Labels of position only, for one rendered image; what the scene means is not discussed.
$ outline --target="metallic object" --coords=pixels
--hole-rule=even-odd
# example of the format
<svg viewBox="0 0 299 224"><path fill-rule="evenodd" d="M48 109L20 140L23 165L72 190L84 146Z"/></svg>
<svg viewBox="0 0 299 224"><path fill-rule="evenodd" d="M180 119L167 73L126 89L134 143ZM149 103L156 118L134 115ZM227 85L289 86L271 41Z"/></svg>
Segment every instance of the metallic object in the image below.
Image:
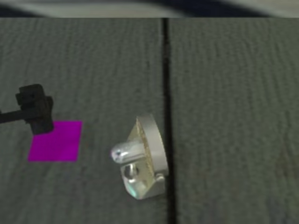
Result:
<svg viewBox="0 0 299 224"><path fill-rule="evenodd" d="M165 192L168 164L153 116L137 117L127 142L113 147L111 157L120 164L125 188L132 197L141 200Z"/></svg>

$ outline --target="magenta square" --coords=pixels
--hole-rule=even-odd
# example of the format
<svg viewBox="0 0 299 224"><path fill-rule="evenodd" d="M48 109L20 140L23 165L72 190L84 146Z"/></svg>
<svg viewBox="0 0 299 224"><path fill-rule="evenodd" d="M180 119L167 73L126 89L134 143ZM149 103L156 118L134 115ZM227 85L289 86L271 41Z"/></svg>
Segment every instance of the magenta square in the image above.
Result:
<svg viewBox="0 0 299 224"><path fill-rule="evenodd" d="M54 121L52 132L33 136L28 161L77 161L81 127L81 121Z"/></svg>

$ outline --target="gray wood plank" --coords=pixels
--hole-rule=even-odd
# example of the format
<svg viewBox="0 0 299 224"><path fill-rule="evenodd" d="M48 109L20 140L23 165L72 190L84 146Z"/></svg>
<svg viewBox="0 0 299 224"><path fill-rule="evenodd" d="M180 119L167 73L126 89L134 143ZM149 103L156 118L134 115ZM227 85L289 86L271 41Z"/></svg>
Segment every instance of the gray wood plank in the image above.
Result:
<svg viewBox="0 0 299 224"><path fill-rule="evenodd" d="M299 21L170 21L179 224L299 223Z"/></svg>
<svg viewBox="0 0 299 224"><path fill-rule="evenodd" d="M109 155L135 116L154 114L163 134L159 20L0 20L0 106L41 83L54 120L82 120L76 163L28 163L31 131L0 125L1 224L164 224L165 196L137 201Z"/></svg>

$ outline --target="purple square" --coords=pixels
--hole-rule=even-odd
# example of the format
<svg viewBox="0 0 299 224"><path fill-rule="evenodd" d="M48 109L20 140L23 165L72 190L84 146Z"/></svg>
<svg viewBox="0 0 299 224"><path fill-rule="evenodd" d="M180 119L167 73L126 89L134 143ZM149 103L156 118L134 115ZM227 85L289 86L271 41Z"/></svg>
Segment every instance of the purple square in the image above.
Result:
<svg viewBox="0 0 299 224"><path fill-rule="evenodd" d="M33 136L28 161L76 161L81 127L82 121L55 121L52 132Z"/></svg>

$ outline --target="wooden surface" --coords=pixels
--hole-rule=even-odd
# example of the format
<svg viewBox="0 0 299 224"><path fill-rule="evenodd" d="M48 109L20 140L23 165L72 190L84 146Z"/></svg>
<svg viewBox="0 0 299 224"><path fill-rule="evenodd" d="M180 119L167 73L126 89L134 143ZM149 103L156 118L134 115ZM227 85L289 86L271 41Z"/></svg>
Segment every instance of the wooden surface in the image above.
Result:
<svg viewBox="0 0 299 224"><path fill-rule="evenodd" d="M299 223L297 20L170 20L179 224Z"/></svg>
<svg viewBox="0 0 299 224"><path fill-rule="evenodd" d="M138 114L164 132L159 20L0 20L0 106L40 83L54 120L82 120L79 161L28 163L30 127L0 125L1 224L164 224L165 196L140 202L110 148Z"/></svg>

